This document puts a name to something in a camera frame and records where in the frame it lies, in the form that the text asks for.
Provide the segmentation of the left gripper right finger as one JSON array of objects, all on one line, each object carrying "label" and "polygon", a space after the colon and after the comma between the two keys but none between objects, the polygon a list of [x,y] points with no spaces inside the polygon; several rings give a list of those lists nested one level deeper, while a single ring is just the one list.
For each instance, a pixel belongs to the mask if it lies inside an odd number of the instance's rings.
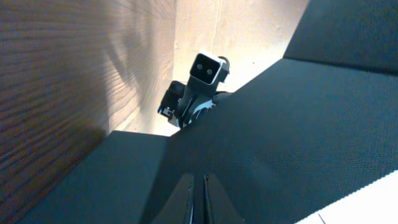
[{"label": "left gripper right finger", "polygon": [[245,219],[238,213],[215,174],[203,176],[204,219],[207,224],[244,224]]}]

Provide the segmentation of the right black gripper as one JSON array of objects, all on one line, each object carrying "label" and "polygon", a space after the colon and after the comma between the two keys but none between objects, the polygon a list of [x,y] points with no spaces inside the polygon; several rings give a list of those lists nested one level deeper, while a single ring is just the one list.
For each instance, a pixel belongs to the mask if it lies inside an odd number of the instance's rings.
[{"label": "right black gripper", "polygon": [[230,95],[231,92],[216,91],[210,98],[199,93],[190,93],[186,85],[172,81],[160,102],[157,113],[166,117],[171,125],[184,128]]}]

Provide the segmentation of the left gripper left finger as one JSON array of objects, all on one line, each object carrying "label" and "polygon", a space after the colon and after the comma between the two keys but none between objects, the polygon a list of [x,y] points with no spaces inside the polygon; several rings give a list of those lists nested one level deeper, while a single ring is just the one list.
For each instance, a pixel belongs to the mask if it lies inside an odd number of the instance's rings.
[{"label": "left gripper left finger", "polygon": [[194,176],[182,175],[164,207],[150,224],[192,224],[194,193]]}]

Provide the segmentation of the dark green box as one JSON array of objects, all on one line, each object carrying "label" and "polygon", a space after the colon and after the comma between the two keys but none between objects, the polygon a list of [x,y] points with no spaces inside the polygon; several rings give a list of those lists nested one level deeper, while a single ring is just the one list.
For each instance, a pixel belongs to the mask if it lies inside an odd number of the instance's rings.
[{"label": "dark green box", "polygon": [[22,223],[151,223],[215,174],[245,223],[295,223],[397,171],[397,2],[310,1],[284,57],[172,136],[113,131]]}]

